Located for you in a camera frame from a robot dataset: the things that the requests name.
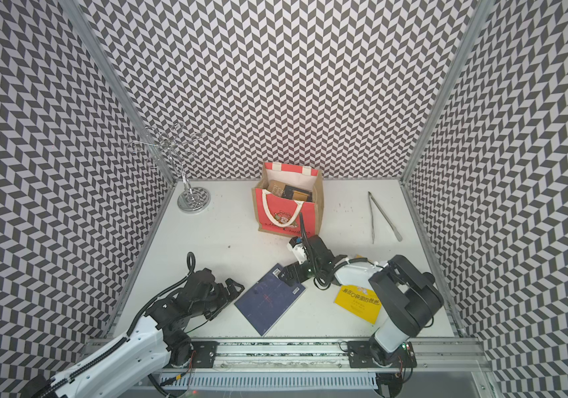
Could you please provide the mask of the yellow book blue illustration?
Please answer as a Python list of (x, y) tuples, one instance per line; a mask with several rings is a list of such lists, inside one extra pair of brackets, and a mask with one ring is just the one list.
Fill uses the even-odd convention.
[(341, 286), (334, 303), (370, 324), (376, 324), (382, 308), (373, 290), (355, 285)]

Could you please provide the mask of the red burlap Christmas bag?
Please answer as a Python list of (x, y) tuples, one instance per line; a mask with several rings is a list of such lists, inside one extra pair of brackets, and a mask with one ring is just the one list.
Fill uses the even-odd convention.
[[(300, 202), (276, 197), (267, 190), (276, 180), (294, 187), (312, 191), (311, 202)], [(261, 232), (276, 235), (299, 236), (320, 233), (324, 213), (323, 173), (310, 166), (266, 162), (262, 178), (252, 189), (254, 215)]]

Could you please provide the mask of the brown cover book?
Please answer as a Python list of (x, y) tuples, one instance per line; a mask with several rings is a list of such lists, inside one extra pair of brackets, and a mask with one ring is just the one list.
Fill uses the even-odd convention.
[(270, 194), (287, 200), (311, 202), (313, 199), (312, 191), (308, 191), (300, 187), (294, 187), (290, 184), (286, 184), (285, 182), (279, 182), (276, 180), (269, 182), (267, 190)]

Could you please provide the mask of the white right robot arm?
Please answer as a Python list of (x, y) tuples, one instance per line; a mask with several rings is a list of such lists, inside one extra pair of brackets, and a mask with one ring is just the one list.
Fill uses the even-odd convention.
[(388, 318), (352, 356), (361, 357), (366, 366), (416, 365), (408, 340), (431, 327), (444, 305), (431, 273), (419, 271), (403, 255), (395, 255), (384, 265), (361, 256), (333, 255), (318, 235), (293, 237), (287, 249), (297, 259), (279, 275), (287, 285), (311, 280), (319, 290), (352, 286), (357, 299), (365, 292), (376, 294), (374, 301)]

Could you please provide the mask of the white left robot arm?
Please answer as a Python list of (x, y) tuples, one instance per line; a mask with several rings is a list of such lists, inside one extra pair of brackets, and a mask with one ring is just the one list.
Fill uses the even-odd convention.
[(189, 370), (198, 352), (189, 321), (215, 319), (243, 292), (235, 280), (218, 283), (209, 269), (191, 270), (145, 304), (124, 333), (65, 371), (28, 381), (20, 396), (117, 397), (166, 366)]

